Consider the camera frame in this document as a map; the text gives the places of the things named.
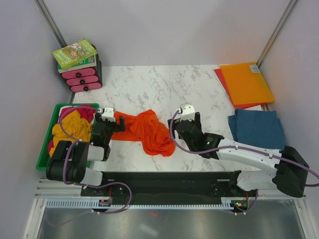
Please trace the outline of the orange t shirt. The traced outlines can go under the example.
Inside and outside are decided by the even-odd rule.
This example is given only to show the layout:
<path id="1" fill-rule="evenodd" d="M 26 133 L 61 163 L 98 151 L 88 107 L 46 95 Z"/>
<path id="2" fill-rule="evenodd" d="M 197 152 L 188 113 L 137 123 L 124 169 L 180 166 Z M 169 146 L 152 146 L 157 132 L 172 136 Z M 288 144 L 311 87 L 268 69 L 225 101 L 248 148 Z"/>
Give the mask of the orange t shirt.
<path id="1" fill-rule="evenodd" d="M 137 116 L 115 112 L 116 122 L 124 117 L 125 131 L 116 132 L 112 140 L 141 142 L 147 155 L 171 156 L 175 151 L 175 143 L 170 138 L 169 129 L 159 121 L 153 110 L 147 110 Z"/>

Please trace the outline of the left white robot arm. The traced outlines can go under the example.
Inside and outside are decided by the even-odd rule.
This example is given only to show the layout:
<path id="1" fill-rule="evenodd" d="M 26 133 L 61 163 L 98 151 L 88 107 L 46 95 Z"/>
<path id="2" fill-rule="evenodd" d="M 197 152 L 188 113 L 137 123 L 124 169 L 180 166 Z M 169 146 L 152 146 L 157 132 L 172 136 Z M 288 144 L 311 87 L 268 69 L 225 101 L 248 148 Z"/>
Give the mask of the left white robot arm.
<path id="1" fill-rule="evenodd" d="M 97 195 L 106 195 L 109 192 L 109 183 L 103 180 L 101 171 L 91 169 L 87 163 L 107 161 L 113 134 L 124 132 L 125 129 L 124 116 L 115 120 L 114 117 L 97 114 L 91 142 L 60 141 L 46 168 L 46 178 L 65 184 L 92 186 Z"/>

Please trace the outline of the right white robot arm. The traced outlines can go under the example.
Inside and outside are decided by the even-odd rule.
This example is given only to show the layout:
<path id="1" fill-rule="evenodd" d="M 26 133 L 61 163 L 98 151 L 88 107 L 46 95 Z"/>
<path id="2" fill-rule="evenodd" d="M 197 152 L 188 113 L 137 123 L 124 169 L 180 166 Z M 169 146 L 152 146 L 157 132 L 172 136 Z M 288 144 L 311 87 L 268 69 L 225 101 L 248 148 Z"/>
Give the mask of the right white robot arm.
<path id="1" fill-rule="evenodd" d="M 275 190 L 301 198 L 304 195 L 309 166 L 290 146 L 284 149 L 266 149 L 249 146 L 213 133 L 203 133 L 200 114 L 192 120 L 169 119 L 167 121 L 172 140 L 183 140 L 185 152 L 198 154 L 203 158 L 227 160 L 255 167 L 255 171 L 234 171 L 228 183 L 228 190 L 234 196 L 252 190 Z"/>

